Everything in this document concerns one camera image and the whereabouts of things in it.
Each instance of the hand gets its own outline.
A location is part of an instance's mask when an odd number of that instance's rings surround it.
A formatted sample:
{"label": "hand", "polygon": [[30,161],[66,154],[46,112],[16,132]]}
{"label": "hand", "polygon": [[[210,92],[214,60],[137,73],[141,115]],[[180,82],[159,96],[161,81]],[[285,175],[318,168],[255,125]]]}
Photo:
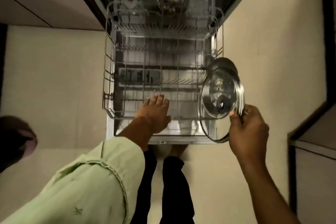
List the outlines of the hand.
{"label": "hand", "polygon": [[171,116],[167,116],[169,100],[163,101],[164,95],[154,95],[151,100],[145,99],[142,108],[136,114],[136,118],[145,118],[150,131],[153,134],[160,133],[171,121]]}
{"label": "hand", "polygon": [[235,113],[230,113],[229,143],[241,166],[265,166],[269,127],[257,107],[245,105],[243,123]]}

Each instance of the floor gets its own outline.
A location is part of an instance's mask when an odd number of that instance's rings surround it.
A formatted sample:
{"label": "floor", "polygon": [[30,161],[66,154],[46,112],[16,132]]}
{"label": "floor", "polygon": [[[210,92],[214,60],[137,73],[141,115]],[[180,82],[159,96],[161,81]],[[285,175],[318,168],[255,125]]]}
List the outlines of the floor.
{"label": "floor", "polygon": [[[224,24],[224,52],[237,65],[246,102],[271,128],[267,166],[288,199],[287,134],[326,98],[322,0],[243,0]],[[0,221],[105,138],[103,55],[103,32],[9,28],[0,114],[28,121],[40,143],[0,175]],[[183,171],[196,223],[256,223],[228,143],[190,146]],[[150,224],[159,223],[161,197],[159,161]]]}

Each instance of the lower dish rack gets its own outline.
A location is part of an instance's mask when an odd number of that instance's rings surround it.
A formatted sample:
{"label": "lower dish rack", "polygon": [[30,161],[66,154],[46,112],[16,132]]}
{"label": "lower dish rack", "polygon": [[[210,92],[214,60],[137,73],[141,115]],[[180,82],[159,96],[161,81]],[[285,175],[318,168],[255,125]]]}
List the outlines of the lower dish rack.
{"label": "lower dish rack", "polygon": [[[223,55],[215,37],[218,28],[211,27],[215,35],[193,39],[190,31],[188,37],[181,38],[186,35],[178,32],[168,38],[164,34],[140,36],[120,32],[118,23],[113,22],[114,14],[107,13],[112,25],[107,23],[106,28],[103,85],[103,108],[113,122],[110,134],[120,133],[144,99],[156,93],[170,100],[172,121],[151,143],[212,143],[200,127],[197,101],[207,65]],[[209,120],[207,129],[216,129],[214,120]]]}

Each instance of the dishwasher door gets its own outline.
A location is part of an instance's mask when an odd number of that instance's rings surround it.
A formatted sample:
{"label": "dishwasher door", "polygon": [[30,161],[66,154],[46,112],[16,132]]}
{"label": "dishwasher door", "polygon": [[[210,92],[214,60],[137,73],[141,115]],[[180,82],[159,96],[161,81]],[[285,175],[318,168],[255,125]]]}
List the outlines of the dishwasher door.
{"label": "dishwasher door", "polygon": [[[212,144],[197,116],[199,91],[209,62],[224,56],[218,30],[241,0],[85,1],[107,32],[107,139],[132,121],[145,98],[157,93],[170,99],[172,121],[150,143]],[[205,132],[217,138],[229,128],[221,123],[218,134],[217,120],[202,122]]]}

